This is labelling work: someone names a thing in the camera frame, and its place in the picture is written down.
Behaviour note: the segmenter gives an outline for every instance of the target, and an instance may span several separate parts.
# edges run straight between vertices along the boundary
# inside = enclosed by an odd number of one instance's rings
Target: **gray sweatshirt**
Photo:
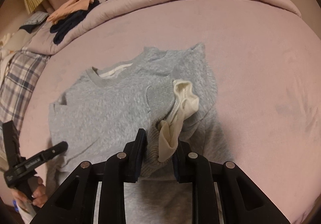
[[[130,67],[108,79],[99,77],[115,67],[129,63],[132,63]],[[69,144],[58,169],[67,174],[84,160],[93,164],[107,160],[122,151],[127,142],[133,141],[139,128],[146,129],[148,145],[140,181],[134,184],[136,186],[125,185],[126,215],[128,220],[132,220],[128,223],[167,223],[167,218],[171,219],[168,223],[185,223],[183,219],[182,222],[175,221],[180,219],[181,214],[163,218],[161,212],[165,214],[166,208],[171,207],[177,214],[182,212],[182,216],[188,217],[186,210],[191,210],[190,201],[186,200],[191,196],[190,186],[177,186],[180,184],[171,181],[174,175],[170,160],[164,163],[157,160],[157,124],[174,104],[172,82],[175,79],[191,81],[193,93],[199,97],[199,110],[184,121],[179,138],[189,142],[193,151],[211,161],[223,163],[231,160],[217,120],[214,106],[216,83],[206,63],[203,44],[185,51],[145,48],[143,53],[131,61],[104,70],[88,69],[49,107],[53,144],[63,140]],[[61,183],[65,177],[66,174],[58,175],[58,182]],[[155,180],[165,182],[159,182],[159,187],[155,187],[158,185],[154,183]],[[171,193],[175,187],[184,191]],[[162,197],[166,197],[165,201],[159,202]],[[152,214],[148,209],[150,207],[153,207],[152,212],[157,212],[161,217],[159,220],[152,216],[143,217]]]

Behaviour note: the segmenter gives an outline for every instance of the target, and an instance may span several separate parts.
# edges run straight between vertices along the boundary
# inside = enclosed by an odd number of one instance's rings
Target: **clamp handle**
[[[16,188],[18,190],[20,190],[21,192],[23,192],[27,198],[29,199],[29,201],[33,201],[33,197],[32,194],[33,192],[37,189],[38,187],[38,177],[36,176],[32,176],[30,177],[28,180],[25,180],[23,182],[20,182]],[[36,213],[40,210],[39,207],[29,203],[29,202],[25,202],[24,206],[27,210],[27,212],[34,217],[36,215]]]

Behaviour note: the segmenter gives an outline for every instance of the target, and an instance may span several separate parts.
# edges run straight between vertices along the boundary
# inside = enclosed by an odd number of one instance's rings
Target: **metal screw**
[[[124,158],[126,158],[126,156],[127,156],[127,154],[125,152],[120,152],[117,154],[117,158],[119,158],[119,159],[124,159]]]
[[[231,161],[228,161],[226,164],[226,167],[228,167],[229,169],[233,169],[235,167],[235,164]]]
[[[188,154],[188,156],[189,156],[191,159],[196,159],[196,158],[198,157],[197,153],[195,153],[195,152],[190,152],[190,153]]]
[[[80,167],[83,168],[83,169],[86,169],[88,168],[90,165],[89,161],[83,161],[81,164],[80,164]]]

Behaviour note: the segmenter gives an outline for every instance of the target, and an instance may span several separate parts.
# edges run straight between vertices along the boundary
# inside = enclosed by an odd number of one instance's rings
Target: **bed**
[[[22,155],[51,145],[49,104],[86,68],[130,60],[144,46],[178,50],[204,42],[235,162],[291,223],[301,223],[321,193],[321,43],[296,6],[289,0],[100,2],[60,46],[51,43],[47,26],[32,39],[30,51],[55,55],[25,114]],[[38,172],[46,179],[52,170]]]

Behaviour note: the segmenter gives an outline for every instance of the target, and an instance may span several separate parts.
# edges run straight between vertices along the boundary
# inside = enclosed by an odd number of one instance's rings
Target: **striped fabric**
[[[15,54],[0,90],[0,121],[13,120],[20,133],[23,117],[48,55],[21,51]],[[0,169],[3,168],[4,143],[0,124]]]
[[[32,16],[30,16],[28,20],[20,26],[20,28],[23,28],[23,26],[27,25],[40,25],[46,20],[48,15],[48,13],[37,11]]]

